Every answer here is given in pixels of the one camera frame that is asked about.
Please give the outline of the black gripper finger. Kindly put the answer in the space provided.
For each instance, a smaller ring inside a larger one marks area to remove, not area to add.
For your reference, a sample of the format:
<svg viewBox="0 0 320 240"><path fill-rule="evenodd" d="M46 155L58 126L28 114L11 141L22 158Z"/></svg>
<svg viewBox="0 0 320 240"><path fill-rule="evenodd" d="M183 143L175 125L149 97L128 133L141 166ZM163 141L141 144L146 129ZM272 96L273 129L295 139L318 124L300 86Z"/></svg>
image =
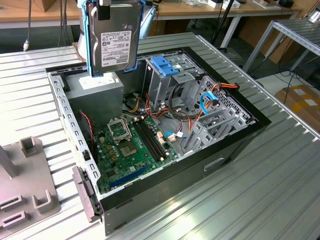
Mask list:
<svg viewBox="0 0 320 240"><path fill-rule="evenodd" d="M111 6L110 5L99 5L97 4L97 19L99 21L107 21L111 17Z"/></svg>

